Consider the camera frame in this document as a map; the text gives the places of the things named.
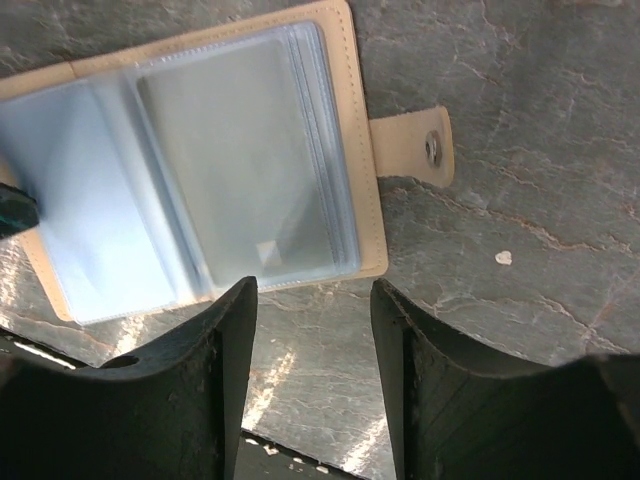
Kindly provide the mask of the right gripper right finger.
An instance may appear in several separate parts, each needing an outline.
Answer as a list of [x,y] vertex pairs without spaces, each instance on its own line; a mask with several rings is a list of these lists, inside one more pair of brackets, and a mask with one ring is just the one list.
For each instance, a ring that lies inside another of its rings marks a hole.
[[462,333],[376,280],[370,316],[400,479],[635,479],[639,358],[557,367]]

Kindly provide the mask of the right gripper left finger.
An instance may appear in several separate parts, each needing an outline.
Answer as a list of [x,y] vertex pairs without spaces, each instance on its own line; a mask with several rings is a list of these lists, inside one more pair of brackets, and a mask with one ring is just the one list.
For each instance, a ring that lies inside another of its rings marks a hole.
[[65,368],[3,336],[2,477],[232,478],[256,321],[246,277],[99,368]]

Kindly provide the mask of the beige leather card holder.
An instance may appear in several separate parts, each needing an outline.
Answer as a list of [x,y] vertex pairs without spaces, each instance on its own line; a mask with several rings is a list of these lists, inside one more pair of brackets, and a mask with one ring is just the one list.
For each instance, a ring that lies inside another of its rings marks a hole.
[[448,186],[444,107],[372,120],[349,5],[318,1],[1,82],[20,241],[81,325],[386,272],[378,181]]

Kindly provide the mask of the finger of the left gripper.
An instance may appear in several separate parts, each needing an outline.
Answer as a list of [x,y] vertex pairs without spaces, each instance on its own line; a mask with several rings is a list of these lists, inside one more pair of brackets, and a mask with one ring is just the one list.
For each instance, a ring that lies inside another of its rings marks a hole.
[[24,191],[2,183],[0,186],[0,239],[28,231],[39,224],[36,201]]

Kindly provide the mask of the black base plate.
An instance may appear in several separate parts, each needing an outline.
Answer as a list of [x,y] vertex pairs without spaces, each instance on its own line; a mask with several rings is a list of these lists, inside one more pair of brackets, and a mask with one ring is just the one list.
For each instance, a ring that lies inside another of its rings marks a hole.
[[347,480],[358,476],[242,430],[234,479]]

